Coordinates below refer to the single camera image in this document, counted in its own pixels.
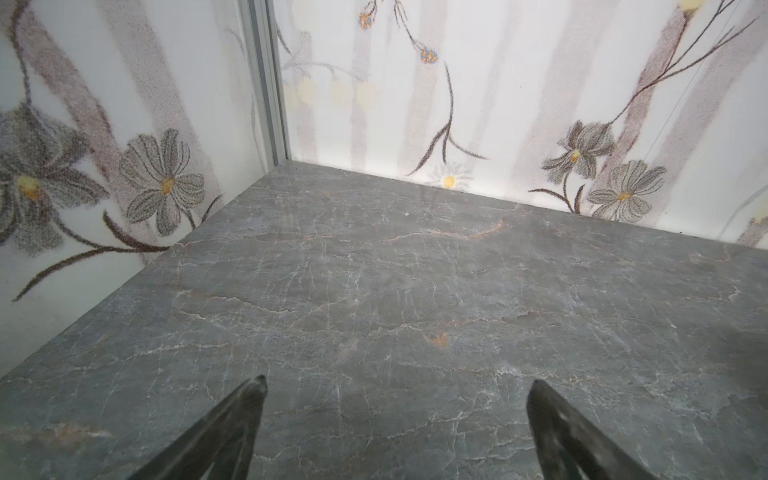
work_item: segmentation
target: gray marble surface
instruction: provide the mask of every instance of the gray marble surface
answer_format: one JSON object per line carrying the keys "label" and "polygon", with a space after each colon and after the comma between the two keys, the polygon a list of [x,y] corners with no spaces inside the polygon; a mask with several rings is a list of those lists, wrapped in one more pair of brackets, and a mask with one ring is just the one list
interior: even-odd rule
{"label": "gray marble surface", "polygon": [[251,478],[540,478],[535,378],[660,478],[768,478],[768,252],[308,164],[0,382],[3,478],[123,478],[243,379]]}

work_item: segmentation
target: brown stain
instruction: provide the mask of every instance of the brown stain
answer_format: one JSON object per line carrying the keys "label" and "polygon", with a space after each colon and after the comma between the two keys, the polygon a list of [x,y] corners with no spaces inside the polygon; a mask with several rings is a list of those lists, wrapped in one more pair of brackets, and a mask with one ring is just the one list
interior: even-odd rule
{"label": "brown stain", "polygon": [[109,439],[112,437],[106,430],[94,430],[82,425],[56,423],[34,429],[29,425],[0,429],[0,438],[6,437],[18,443],[40,442],[52,447],[75,449],[92,439]]}
{"label": "brown stain", "polygon": [[439,347],[441,349],[448,348],[448,333],[443,333],[441,336],[437,336],[435,338],[429,338],[428,336],[425,337],[427,342],[430,342],[432,345]]}

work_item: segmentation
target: floral wallpaper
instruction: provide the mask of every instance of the floral wallpaper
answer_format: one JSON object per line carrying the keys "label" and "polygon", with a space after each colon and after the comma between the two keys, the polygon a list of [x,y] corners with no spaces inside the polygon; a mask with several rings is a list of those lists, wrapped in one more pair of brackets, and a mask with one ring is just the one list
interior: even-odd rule
{"label": "floral wallpaper", "polygon": [[8,0],[0,18],[4,373],[268,160],[235,0]]}
{"label": "floral wallpaper", "polygon": [[295,160],[768,248],[765,0],[275,9]]}

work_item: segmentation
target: floral wall panel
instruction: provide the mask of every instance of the floral wall panel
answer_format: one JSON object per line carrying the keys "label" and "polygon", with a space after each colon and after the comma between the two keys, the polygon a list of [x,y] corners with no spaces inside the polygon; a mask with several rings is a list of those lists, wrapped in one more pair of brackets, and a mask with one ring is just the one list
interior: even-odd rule
{"label": "floral wall panel", "polygon": [[0,15],[3,373],[268,166],[234,0]]}
{"label": "floral wall panel", "polygon": [[275,8],[296,160],[768,247],[765,0]]}

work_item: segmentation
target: gray flower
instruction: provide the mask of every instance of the gray flower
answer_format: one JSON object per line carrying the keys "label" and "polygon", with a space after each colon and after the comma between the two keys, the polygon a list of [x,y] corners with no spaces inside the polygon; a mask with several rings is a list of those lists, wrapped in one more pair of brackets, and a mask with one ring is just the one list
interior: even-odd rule
{"label": "gray flower", "polygon": [[642,160],[632,160],[611,170],[608,188],[589,193],[590,202],[602,205],[592,217],[635,223],[650,212],[651,205],[640,197],[661,188],[661,176],[667,169],[654,167],[646,171],[647,167]]}
{"label": "gray flower", "polygon": [[30,255],[61,246],[55,207],[94,206],[109,193],[72,168],[88,152],[76,130],[22,104],[0,113],[0,244]]}
{"label": "gray flower", "polygon": [[614,135],[609,124],[592,122],[583,125],[577,121],[568,136],[558,142],[565,153],[550,158],[541,167],[549,170],[549,181],[559,184],[571,170],[584,178],[594,178],[598,172],[597,157],[608,155],[614,149]]}
{"label": "gray flower", "polygon": [[137,223],[157,214],[157,232],[162,237],[176,231],[180,209],[189,212],[205,198],[203,176],[181,174],[189,161],[190,149],[173,128],[165,131],[159,147],[151,135],[137,135],[129,141],[120,172],[144,191],[128,205],[128,221]]}

